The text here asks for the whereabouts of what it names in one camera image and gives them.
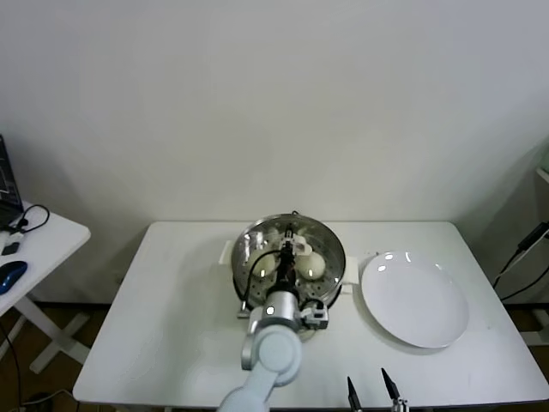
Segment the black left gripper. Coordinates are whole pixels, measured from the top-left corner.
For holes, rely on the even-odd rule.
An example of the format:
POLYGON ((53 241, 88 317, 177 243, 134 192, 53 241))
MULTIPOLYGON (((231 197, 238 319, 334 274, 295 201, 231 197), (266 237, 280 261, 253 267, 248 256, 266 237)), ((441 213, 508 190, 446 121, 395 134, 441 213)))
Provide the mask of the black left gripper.
POLYGON ((299 243, 296 240, 296 232, 293 226, 286 227, 286 240, 281 242, 280 263, 276 274, 276 290, 296 293, 295 260, 299 251, 299 243))

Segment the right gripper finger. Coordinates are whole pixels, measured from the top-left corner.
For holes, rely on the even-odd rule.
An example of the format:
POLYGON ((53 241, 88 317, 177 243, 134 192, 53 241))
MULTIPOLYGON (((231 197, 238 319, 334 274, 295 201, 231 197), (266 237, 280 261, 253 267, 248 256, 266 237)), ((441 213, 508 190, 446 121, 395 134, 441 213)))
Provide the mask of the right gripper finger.
POLYGON ((408 412, 407 399, 401 396, 396 386, 396 383, 390 378, 390 376, 388 375, 388 373, 384 368, 381 368, 381 372, 383 376, 383 382, 389 394, 389 398, 392 402, 391 411, 392 412, 408 412))
POLYGON ((347 376, 347 391, 347 399, 349 402, 350 410, 352 412, 362 412, 363 409, 360 404, 358 394, 354 388, 353 381, 349 376, 347 376))

